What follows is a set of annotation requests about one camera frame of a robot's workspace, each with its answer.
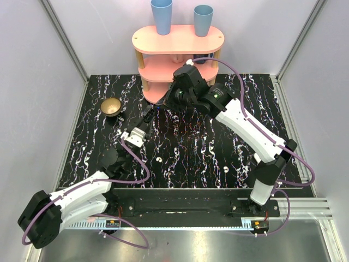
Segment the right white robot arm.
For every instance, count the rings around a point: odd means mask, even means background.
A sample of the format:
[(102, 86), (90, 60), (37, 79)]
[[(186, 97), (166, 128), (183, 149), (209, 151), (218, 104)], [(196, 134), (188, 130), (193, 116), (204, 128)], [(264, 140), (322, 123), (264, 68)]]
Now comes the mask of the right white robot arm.
[(229, 88), (223, 84), (207, 84), (194, 65), (184, 65), (173, 73), (164, 106), (176, 111), (195, 108), (230, 128), (255, 151), (260, 161), (252, 176), (254, 185), (247, 204), (248, 211), (256, 217), (266, 212), (267, 201), (297, 143), (273, 134), (245, 111)]

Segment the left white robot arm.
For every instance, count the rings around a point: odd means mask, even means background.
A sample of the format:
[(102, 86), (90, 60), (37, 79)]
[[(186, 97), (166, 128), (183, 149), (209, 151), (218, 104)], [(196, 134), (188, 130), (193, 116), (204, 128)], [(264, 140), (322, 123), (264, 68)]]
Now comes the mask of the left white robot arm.
[[(151, 176), (136, 154), (149, 139), (150, 125), (150, 120), (138, 120), (126, 128), (120, 145), (104, 149), (100, 168), (90, 177), (56, 192), (36, 192), (17, 221), (23, 230), (22, 244), (40, 249), (51, 243), (64, 229), (84, 218), (102, 213), (114, 215), (118, 203), (108, 197), (112, 187), (116, 184), (141, 184)], [(134, 160), (142, 166), (146, 177), (124, 180), (122, 177)]]

